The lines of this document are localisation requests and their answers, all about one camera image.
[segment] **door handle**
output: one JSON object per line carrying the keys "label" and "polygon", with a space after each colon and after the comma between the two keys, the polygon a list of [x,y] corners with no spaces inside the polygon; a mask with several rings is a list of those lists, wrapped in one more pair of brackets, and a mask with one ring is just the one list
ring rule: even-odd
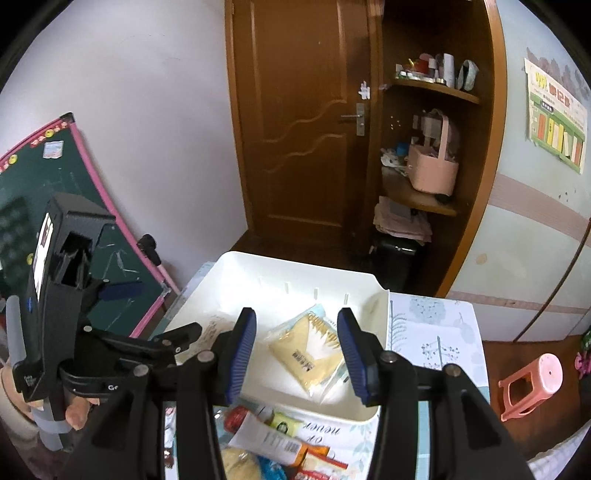
{"label": "door handle", "polygon": [[364,103],[357,103],[356,104],[357,113],[351,115],[341,115],[341,118],[355,118],[357,120],[357,136],[364,137],[365,136],[365,104]]}

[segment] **wooden door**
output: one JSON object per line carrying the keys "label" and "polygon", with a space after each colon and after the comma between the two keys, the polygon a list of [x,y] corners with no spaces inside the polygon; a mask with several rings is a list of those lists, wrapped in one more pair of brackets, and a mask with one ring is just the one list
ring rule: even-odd
{"label": "wooden door", "polygon": [[[348,244],[368,162],[365,0],[234,0],[246,194],[257,236]],[[357,103],[365,135],[357,135]]]}

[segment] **sticker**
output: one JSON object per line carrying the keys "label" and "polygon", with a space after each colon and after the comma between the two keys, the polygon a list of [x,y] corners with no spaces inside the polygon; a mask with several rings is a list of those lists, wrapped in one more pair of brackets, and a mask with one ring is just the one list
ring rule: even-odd
{"label": "sticker", "polygon": [[47,142],[43,147],[43,158],[60,158],[64,150],[64,141]]}
{"label": "sticker", "polygon": [[362,100],[369,100],[369,87],[366,81],[361,84],[361,90],[357,92],[361,95]]}

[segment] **screw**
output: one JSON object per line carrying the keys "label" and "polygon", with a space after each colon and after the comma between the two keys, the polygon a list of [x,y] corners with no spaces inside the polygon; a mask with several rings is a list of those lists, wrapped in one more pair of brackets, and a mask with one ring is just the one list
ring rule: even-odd
{"label": "screw", "polygon": [[147,375],[149,371],[150,368],[148,367],[148,365],[139,364],[136,365],[134,368],[134,375],[136,377],[143,377],[144,375]]}
{"label": "screw", "polygon": [[199,352],[197,354],[197,360],[203,364],[211,362],[215,357],[215,353],[213,353],[211,350],[204,350],[203,352]]}
{"label": "screw", "polygon": [[462,369],[456,364],[449,364],[445,366],[445,373],[450,377],[459,377],[462,373]]}
{"label": "screw", "polygon": [[384,362],[385,364],[393,364],[396,360],[398,360],[398,355],[390,350],[384,350],[381,354],[379,354],[379,359]]}

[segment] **patterned tablecloth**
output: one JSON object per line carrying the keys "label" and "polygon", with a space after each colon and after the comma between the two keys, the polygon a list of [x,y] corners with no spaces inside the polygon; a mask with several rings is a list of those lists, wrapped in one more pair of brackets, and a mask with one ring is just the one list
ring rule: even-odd
{"label": "patterned tablecloth", "polygon": [[[153,335],[164,331],[187,298],[213,267],[213,262],[204,264],[187,287],[168,310]],[[414,365],[441,369],[443,365],[460,365],[481,393],[489,400],[488,376],[480,331],[472,305],[463,301],[434,299],[389,294],[389,312],[386,348],[407,358]],[[429,472],[429,415],[428,402],[419,402],[419,435],[417,480],[427,480]],[[374,451],[378,418],[365,424],[348,427],[347,451],[340,451],[337,458],[349,463],[347,477],[343,480],[363,480],[367,476]],[[306,425],[310,429],[318,425]]]}

